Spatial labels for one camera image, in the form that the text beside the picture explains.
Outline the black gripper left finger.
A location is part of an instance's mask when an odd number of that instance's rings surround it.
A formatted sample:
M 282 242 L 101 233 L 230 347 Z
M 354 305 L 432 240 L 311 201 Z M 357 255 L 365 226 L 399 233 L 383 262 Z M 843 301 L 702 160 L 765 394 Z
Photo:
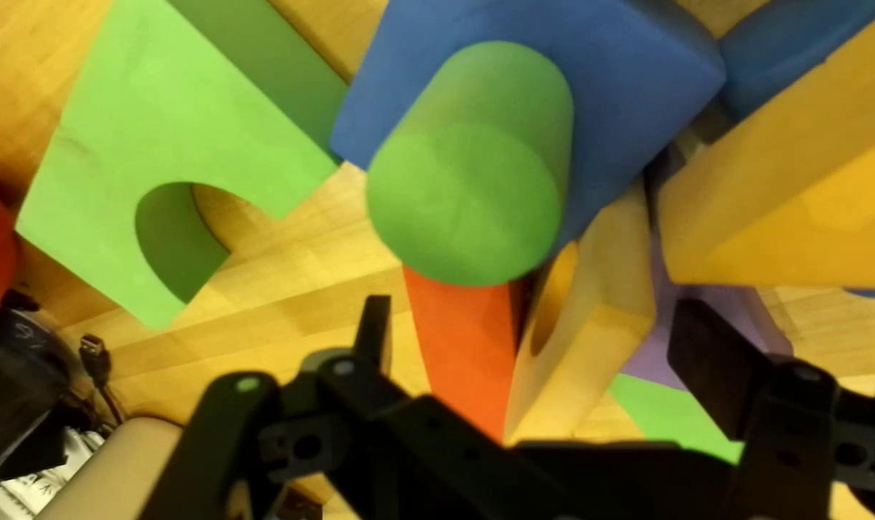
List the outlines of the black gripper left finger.
M 142 520 L 264 520 L 277 496 L 260 463 L 256 431 L 272 418 L 267 373 L 212 379 L 188 418 Z

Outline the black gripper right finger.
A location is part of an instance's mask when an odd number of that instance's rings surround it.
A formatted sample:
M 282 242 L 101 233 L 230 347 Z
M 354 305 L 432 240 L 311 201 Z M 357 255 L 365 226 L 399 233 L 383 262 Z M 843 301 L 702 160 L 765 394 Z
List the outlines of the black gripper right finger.
M 826 520 L 830 496 L 835 379 L 729 336 L 673 360 L 726 438 L 742 443 L 722 511 L 729 520 Z

